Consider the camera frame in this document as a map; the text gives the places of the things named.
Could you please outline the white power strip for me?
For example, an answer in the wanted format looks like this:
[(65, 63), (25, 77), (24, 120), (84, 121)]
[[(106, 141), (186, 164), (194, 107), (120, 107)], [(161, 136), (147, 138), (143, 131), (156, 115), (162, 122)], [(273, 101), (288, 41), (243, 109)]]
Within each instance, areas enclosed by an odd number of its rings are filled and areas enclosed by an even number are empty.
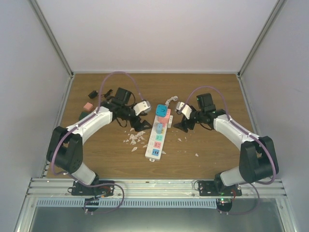
[(149, 159), (151, 162), (160, 160), (162, 152), (163, 152), (163, 146), (165, 137), (168, 130), (168, 125), (163, 127), (163, 133), (157, 134), (156, 133), (156, 126), (158, 124), (158, 116), (155, 116), (154, 118), (154, 124), (151, 130), (151, 134), (148, 140), (148, 145), (146, 147), (145, 157)]

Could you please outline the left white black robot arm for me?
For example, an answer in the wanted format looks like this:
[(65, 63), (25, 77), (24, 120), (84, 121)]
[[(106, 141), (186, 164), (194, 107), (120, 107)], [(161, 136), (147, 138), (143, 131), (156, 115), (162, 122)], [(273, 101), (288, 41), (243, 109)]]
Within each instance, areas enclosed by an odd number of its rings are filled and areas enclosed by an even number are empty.
[(111, 96), (99, 104), (89, 115), (66, 128), (58, 126), (53, 130), (46, 159), (51, 168), (61, 168), (63, 174), (70, 175), (83, 185), (88, 195), (99, 191), (97, 174), (83, 161), (83, 145), (102, 127), (115, 120), (129, 122), (131, 127), (140, 132), (151, 129), (151, 124), (141, 117), (148, 114), (151, 105), (147, 100), (132, 105), (128, 104), (132, 92), (118, 88)]

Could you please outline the light blue usb charger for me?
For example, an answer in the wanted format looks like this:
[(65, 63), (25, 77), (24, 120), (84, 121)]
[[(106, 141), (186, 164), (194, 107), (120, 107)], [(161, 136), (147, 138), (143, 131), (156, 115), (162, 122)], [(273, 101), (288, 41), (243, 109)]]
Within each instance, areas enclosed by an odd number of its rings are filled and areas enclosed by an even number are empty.
[(162, 134), (163, 133), (163, 124), (162, 123), (158, 123), (156, 126), (156, 133), (157, 134)]

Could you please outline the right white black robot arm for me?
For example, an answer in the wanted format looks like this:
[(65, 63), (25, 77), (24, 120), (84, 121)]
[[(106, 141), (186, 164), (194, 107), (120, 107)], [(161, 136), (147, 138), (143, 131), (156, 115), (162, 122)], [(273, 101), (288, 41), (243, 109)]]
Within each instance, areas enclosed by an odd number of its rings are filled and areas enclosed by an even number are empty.
[(215, 175), (214, 191), (226, 195), (231, 186), (243, 183), (262, 183), (269, 177), (273, 183), (279, 172), (273, 140), (251, 133), (237, 123), (226, 110), (216, 109), (209, 93), (198, 95), (196, 110), (184, 102), (177, 103), (176, 113), (183, 116), (181, 122), (174, 125), (184, 132), (193, 130), (196, 124), (206, 124), (210, 130), (215, 130), (231, 141), (240, 151), (239, 165)]

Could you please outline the black plug with cable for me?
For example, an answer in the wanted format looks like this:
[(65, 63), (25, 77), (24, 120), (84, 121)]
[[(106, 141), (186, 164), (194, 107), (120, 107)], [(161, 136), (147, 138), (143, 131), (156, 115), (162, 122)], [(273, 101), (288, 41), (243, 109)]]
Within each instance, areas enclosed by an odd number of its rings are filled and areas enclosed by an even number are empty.
[(94, 98), (96, 98), (96, 97), (98, 97), (98, 96), (101, 96), (101, 98), (103, 98), (104, 100), (110, 100), (111, 98), (113, 98), (112, 92), (113, 92), (113, 90), (112, 90), (112, 89), (109, 89), (106, 93), (104, 93), (104, 94), (99, 94), (98, 91), (93, 90), (92, 92), (90, 92), (90, 93), (88, 94), (88, 97), (89, 97), (90, 99), (94, 99)]

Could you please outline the small pink plug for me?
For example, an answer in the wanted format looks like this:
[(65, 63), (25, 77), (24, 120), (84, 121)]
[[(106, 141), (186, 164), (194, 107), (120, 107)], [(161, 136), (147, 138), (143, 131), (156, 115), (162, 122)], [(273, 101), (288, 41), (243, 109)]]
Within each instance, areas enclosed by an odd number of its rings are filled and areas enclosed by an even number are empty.
[(93, 109), (94, 109), (94, 106), (93, 104), (87, 102), (84, 106), (83, 106), (83, 109), (87, 112), (91, 112)]

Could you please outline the dark green square adapter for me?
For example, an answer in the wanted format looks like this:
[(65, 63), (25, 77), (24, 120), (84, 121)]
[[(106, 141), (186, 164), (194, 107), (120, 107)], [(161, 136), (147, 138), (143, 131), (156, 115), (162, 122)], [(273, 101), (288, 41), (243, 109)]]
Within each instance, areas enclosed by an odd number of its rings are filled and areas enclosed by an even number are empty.
[(87, 117), (89, 115), (89, 112), (81, 112), (79, 115), (79, 120), (84, 119), (85, 117)]

